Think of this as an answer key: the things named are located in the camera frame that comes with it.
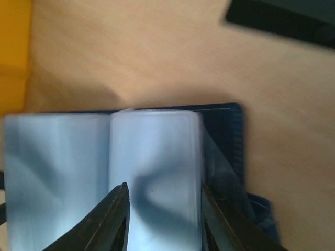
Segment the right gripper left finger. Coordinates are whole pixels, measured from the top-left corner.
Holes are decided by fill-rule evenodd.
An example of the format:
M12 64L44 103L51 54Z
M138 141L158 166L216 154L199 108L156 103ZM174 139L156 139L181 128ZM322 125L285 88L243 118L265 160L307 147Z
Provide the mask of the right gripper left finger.
M127 184L116 186L75 227L45 250L126 250L130 200Z

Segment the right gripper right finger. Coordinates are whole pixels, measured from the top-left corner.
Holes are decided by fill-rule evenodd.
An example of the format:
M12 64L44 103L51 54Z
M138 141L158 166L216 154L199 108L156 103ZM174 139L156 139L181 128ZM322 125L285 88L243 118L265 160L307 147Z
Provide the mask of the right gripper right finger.
M202 186L203 250L285 250L252 224L227 198Z

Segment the blue leather card holder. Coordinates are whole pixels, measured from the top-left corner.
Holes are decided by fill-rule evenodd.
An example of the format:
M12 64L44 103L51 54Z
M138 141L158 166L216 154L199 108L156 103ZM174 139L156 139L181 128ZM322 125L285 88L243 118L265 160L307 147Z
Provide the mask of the blue leather card holder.
M10 250L45 250L124 182L126 250L203 250L203 185L280 244L271 202L245 187L237 103L7 115L3 129Z

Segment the black card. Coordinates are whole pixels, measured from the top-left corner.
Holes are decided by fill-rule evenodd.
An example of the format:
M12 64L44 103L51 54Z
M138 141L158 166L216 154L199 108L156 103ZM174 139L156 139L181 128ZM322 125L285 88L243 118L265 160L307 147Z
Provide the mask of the black card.
M231 1L225 21L334 49L334 1Z

